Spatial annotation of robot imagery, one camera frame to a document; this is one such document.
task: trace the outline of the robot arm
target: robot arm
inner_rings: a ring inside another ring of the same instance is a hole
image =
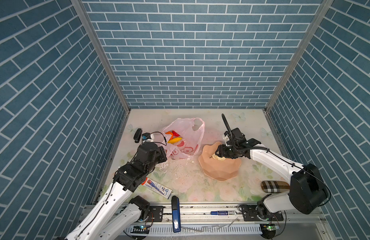
[[[262,144],[257,144],[256,146],[265,147]],[[273,154],[267,152],[266,150],[260,150],[260,149],[250,150],[250,156],[254,161],[262,163],[266,167],[270,168],[271,170],[279,174],[281,177],[283,177],[285,182],[287,182],[290,185],[290,180],[292,176],[294,175],[293,173],[299,170],[294,166],[303,168],[303,165],[299,162],[293,162],[277,153],[274,153],[274,154],[282,158],[284,161],[287,161],[289,164],[287,164],[286,162],[283,162],[277,156],[274,156]]]
[[[137,196],[129,202],[126,209],[109,222],[115,211],[144,182],[156,164],[166,160],[163,147],[158,147],[153,142],[139,145],[136,156],[117,170],[110,188],[88,216],[66,238],[60,239],[112,240],[131,223],[147,218],[149,202]]]
[[[234,159],[245,156],[251,158],[281,175],[290,185],[290,191],[267,195],[257,202],[260,218],[266,219],[275,212],[290,209],[309,214],[329,197],[329,189],[323,183],[316,166],[312,164],[304,166],[291,161],[270,151],[253,138],[246,140],[245,135],[238,128],[230,129],[224,114],[222,114],[222,119],[227,128],[224,138],[227,145],[218,146],[215,153],[218,157]]]

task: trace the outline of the blue stapler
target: blue stapler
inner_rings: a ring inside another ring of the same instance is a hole
[[[172,196],[172,218],[173,218],[173,232],[181,231],[180,219],[180,200],[177,196]]]

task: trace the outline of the butterfly pattern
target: butterfly pattern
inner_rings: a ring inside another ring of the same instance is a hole
[[[271,139],[274,139],[274,136],[273,136],[273,134],[272,134],[272,132],[271,131],[266,131],[266,129],[264,129],[263,127],[261,127],[261,135],[262,135],[262,137],[269,137],[269,138],[271,138]]]
[[[125,132],[131,133],[132,135],[134,135],[135,132],[137,132],[137,129],[139,129],[139,128],[141,128],[141,127],[133,128],[133,125],[129,124],[128,126],[125,127]]]
[[[232,116],[233,116],[233,118],[235,118],[236,122],[238,122],[238,121],[243,122],[243,121],[246,120],[245,113],[240,113],[239,115],[237,115],[235,113],[232,113]]]

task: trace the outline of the tube of glue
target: tube of glue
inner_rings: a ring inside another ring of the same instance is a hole
[[[165,187],[164,185],[160,185],[154,180],[151,180],[150,178],[146,178],[145,181],[141,184],[144,187],[149,188],[153,192],[158,193],[159,195],[165,197],[166,199],[169,199],[170,195],[172,194],[172,190]]]
[[[211,211],[211,215],[236,215],[236,211]]]

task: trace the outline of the scalloped bowl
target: scalloped bowl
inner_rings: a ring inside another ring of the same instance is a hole
[[[198,157],[198,161],[205,175],[223,182],[238,175],[241,159],[226,158],[224,161],[220,161],[212,158],[211,156],[221,144],[221,142],[216,142],[213,145],[205,145],[202,154]]]

